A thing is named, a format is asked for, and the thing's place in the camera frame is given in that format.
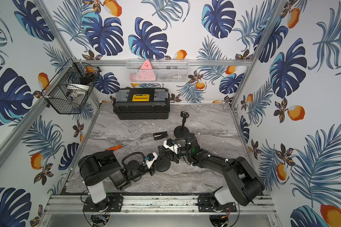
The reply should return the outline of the black round stand base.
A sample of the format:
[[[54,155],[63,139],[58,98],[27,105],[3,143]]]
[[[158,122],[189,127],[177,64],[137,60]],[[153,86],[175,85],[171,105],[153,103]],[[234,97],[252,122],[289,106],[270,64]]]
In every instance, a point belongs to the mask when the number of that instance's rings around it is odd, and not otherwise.
[[[158,172],[166,172],[170,169],[170,167],[171,167],[171,160],[167,158],[160,159],[159,161],[157,161],[155,165],[155,169]]]

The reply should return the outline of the black stand pole with clip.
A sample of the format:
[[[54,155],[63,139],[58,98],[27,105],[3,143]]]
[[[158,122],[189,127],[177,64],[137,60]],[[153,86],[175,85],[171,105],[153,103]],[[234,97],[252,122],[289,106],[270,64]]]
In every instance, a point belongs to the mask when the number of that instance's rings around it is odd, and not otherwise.
[[[181,117],[182,117],[182,125],[181,125],[181,130],[184,129],[185,127],[185,123],[186,123],[186,120],[187,118],[189,118],[189,113],[188,112],[185,112],[185,111],[181,111]]]

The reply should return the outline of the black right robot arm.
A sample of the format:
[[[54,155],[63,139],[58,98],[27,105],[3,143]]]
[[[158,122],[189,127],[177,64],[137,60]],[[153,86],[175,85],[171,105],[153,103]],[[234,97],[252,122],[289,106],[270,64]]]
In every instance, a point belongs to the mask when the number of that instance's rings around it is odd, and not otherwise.
[[[181,158],[191,166],[210,169],[223,175],[227,187],[211,194],[212,206],[238,203],[246,206],[265,190],[265,184],[244,157],[227,159],[202,149],[193,133],[178,139],[167,139],[158,147],[160,157],[178,163]]]

